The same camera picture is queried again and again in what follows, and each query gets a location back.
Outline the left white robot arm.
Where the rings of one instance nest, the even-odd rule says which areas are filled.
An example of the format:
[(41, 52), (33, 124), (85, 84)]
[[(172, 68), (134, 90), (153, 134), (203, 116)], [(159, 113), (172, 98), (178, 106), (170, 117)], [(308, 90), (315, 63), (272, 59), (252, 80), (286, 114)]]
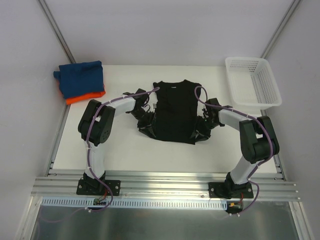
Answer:
[(126, 92), (106, 102), (95, 99), (88, 102), (77, 130), (86, 147), (86, 169), (83, 179), (89, 180), (87, 187), (93, 194), (100, 194), (105, 188), (105, 151), (102, 145), (110, 137), (114, 118), (126, 113), (134, 113), (138, 118), (142, 118), (142, 106), (150, 94), (159, 89), (138, 89), (136, 93)]

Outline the black t shirt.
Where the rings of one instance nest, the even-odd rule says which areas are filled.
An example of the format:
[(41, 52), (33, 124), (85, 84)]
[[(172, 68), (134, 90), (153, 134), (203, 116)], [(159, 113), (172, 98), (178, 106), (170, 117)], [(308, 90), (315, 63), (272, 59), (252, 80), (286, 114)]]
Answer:
[(195, 88), (199, 83), (183, 80), (181, 82), (154, 82), (156, 109), (152, 123), (155, 138), (165, 142), (194, 145), (194, 131), (198, 117), (198, 100), (201, 91)]

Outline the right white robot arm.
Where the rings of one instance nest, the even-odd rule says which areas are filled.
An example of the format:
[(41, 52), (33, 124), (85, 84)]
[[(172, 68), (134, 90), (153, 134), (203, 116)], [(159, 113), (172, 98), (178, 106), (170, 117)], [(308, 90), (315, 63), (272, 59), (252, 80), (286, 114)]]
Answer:
[(203, 116), (196, 120), (195, 140), (206, 141), (214, 128), (229, 126), (239, 132), (242, 153), (236, 167), (227, 173), (223, 182), (208, 184), (210, 197), (252, 199), (252, 175), (280, 151), (271, 119), (268, 116), (253, 117), (230, 106), (221, 106), (216, 98), (208, 99), (204, 105)]

